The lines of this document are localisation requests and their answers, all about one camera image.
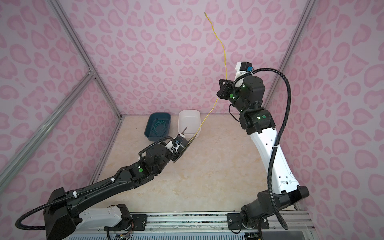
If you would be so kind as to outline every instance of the yellow wire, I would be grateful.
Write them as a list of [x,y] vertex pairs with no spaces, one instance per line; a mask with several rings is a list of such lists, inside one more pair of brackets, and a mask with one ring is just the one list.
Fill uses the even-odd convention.
[[207,14],[204,12],[205,14],[205,17],[208,19],[208,21],[211,23],[211,26],[212,26],[212,30],[217,38],[217,40],[219,40],[219,42],[221,43],[221,46],[223,47],[223,50],[224,50],[224,66],[225,66],[225,79],[228,78],[227,76],[227,63],[226,63],[226,57],[225,57],[225,48],[224,48],[224,45],[223,43],[221,42],[221,40],[218,38],[217,34],[215,33],[215,30],[214,30],[214,25],[212,24],[211,20],[209,19],[209,17],[207,16]]
[[[227,64],[226,64],[226,57],[225,57],[225,48],[224,48],[224,45],[223,43],[221,42],[221,40],[218,38],[217,34],[215,33],[215,29],[214,29],[214,25],[212,24],[211,20],[209,19],[209,17],[207,16],[207,14],[204,12],[205,14],[205,17],[208,19],[208,21],[211,23],[211,26],[212,26],[212,31],[214,32],[217,40],[220,41],[221,43],[221,46],[223,47],[223,50],[224,50],[224,66],[225,66],[225,79],[227,79]],[[188,145],[192,142],[191,140],[193,140],[197,133],[199,132],[199,130],[201,129],[201,126],[203,125],[203,123],[205,122],[205,120],[207,119],[207,117],[209,116],[209,114],[211,114],[211,112],[214,110],[215,106],[216,106],[216,103],[217,103],[217,100],[218,98],[216,98],[216,101],[215,101],[215,104],[214,104],[214,107],[212,108],[212,110],[208,113],[208,115],[204,118],[203,122],[200,124],[200,127],[199,129],[197,130],[197,132],[195,133],[195,135],[193,135],[193,137],[189,140],[188,144],[185,146],[185,149],[188,147]]]

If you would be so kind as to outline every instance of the green wire coil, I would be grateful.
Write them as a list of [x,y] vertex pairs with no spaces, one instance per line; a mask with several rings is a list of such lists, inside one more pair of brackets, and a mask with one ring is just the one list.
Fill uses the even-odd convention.
[[[161,130],[157,130],[157,127],[161,125],[163,125],[163,128]],[[167,124],[163,120],[156,122],[152,128],[152,132],[156,135],[156,137],[163,136],[166,131],[167,131]]]

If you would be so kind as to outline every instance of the metal extrusion bar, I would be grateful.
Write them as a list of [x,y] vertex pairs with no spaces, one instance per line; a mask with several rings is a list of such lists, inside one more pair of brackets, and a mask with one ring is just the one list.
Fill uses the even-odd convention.
[[[292,39],[288,45],[287,51],[285,52],[283,60],[281,61],[281,64],[279,66],[278,70],[280,72],[283,72],[285,70],[285,68],[288,66],[289,60],[291,59],[291,57],[292,57],[292,55],[296,49],[296,46],[299,43],[300,38],[303,35],[306,26],[308,25],[308,22],[311,18],[312,13],[316,9],[317,3],[318,3],[318,0],[308,0],[307,1],[306,5],[304,7],[303,13],[302,13],[302,15],[299,19],[299,22],[296,26],[296,29],[292,35]],[[274,94],[275,88],[276,88],[280,78],[281,77],[276,74],[275,78],[272,81],[272,86],[271,86],[270,90],[268,91],[268,95],[266,96],[265,101],[263,102],[263,106],[266,109],[268,108],[268,105],[271,102],[272,96]]]
[[42,144],[52,129],[60,122],[68,109],[91,82],[92,78],[94,79],[94,74],[90,71],[36,130],[35,134],[28,140],[24,147],[9,161],[4,171],[0,174],[0,193],[3,192],[7,185],[23,168],[31,155]]
[[68,37],[71,39],[72,43],[74,44],[74,47],[79,52],[79,55],[81,56],[84,63],[88,66],[89,70],[92,70],[96,74],[96,83],[101,89],[101,92],[103,93],[104,97],[106,98],[109,105],[112,107],[115,114],[120,118],[121,112],[119,108],[117,107],[115,101],[113,100],[112,96],[108,92],[107,88],[105,87],[103,81],[100,78],[100,75],[98,74],[95,66],[93,65],[91,58],[87,54],[84,46],[81,43],[80,38],[76,34],[71,22],[68,19],[68,16],[66,15],[62,5],[58,0],[47,0],[49,5],[51,5],[51,8],[53,9],[54,13],[56,14],[58,20],[60,21],[61,25],[63,26],[64,30],[66,31]]
[[[144,231],[135,231],[135,234],[159,234],[159,233],[231,233],[228,229],[227,213],[239,212],[140,212],[131,213],[147,214],[146,227]],[[313,222],[307,211],[280,211],[289,226],[289,231],[315,231]],[[266,232],[286,232],[276,216],[268,217],[269,229]],[[100,228],[91,228],[82,231],[76,231],[71,237],[81,234],[101,233]],[[242,232],[257,232],[257,229],[243,228]]]
[[95,172],[93,173],[93,175],[91,177],[89,185],[94,184],[99,179],[101,171],[103,170],[104,165],[105,165],[105,163],[108,160],[109,154],[110,154],[110,152],[112,150],[113,144],[114,144],[114,142],[115,142],[115,140],[117,138],[117,135],[119,133],[121,125],[122,125],[122,123],[124,121],[124,118],[125,117],[123,116],[121,119],[118,119],[118,122],[116,123],[115,129],[113,130],[113,133],[112,133],[111,137],[109,138],[109,140],[107,142],[107,146],[106,146],[106,148],[105,148],[105,150],[104,150],[104,152],[103,152],[103,154],[102,154],[102,156],[100,158],[100,161],[99,161],[99,163],[96,166],[96,170],[95,170]]

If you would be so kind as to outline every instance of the marble floor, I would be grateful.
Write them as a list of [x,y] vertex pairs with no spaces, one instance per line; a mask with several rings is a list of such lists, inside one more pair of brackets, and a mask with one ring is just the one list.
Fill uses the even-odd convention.
[[[148,116],[125,117],[99,180],[138,160],[137,153],[151,143],[144,136],[147,121]],[[177,122],[178,115],[172,115],[172,137],[177,135]],[[169,162],[147,184],[94,207],[126,204],[130,212],[232,211],[266,189],[264,165],[245,130],[230,115],[211,115],[176,163]]]

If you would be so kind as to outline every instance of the pink leopard print wall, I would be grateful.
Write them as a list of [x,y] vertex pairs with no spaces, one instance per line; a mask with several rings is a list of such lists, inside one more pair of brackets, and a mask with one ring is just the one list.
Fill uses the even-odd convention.
[[[117,118],[94,82],[77,99],[0,195],[1,239],[45,239],[45,231],[15,227],[25,212],[47,203],[53,190],[87,186]],[[44,225],[42,212],[23,223]]]
[[[384,238],[384,1],[321,0],[285,72],[281,147],[321,239]],[[286,87],[274,95],[280,125]]]
[[[104,83],[124,114],[208,113],[218,80],[238,61],[277,68],[306,0],[63,0]],[[273,75],[265,73],[266,93]],[[220,100],[213,113],[227,113]]]
[[0,3],[0,172],[86,69],[44,0]]

